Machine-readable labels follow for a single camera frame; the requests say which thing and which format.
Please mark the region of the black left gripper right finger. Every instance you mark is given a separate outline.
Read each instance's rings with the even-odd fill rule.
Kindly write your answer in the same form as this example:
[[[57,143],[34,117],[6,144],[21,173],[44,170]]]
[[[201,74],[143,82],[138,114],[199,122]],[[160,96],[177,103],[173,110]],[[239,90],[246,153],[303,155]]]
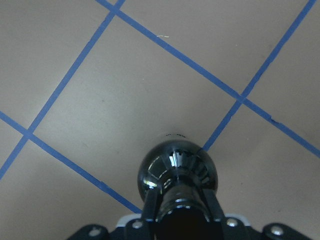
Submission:
[[[215,191],[213,189],[205,188],[202,192],[212,220],[214,222],[221,222],[225,217],[225,214],[219,204]]]

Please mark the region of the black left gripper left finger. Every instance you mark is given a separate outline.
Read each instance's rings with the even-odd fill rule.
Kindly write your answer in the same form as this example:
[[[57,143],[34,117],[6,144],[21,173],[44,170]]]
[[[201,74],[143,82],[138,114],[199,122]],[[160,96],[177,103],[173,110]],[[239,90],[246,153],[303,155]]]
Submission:
[[[156,220],[159,205],[159,192],[158,188],[151,188],[146,193],[141,214],[141,218],[146,222],[153,223]]]

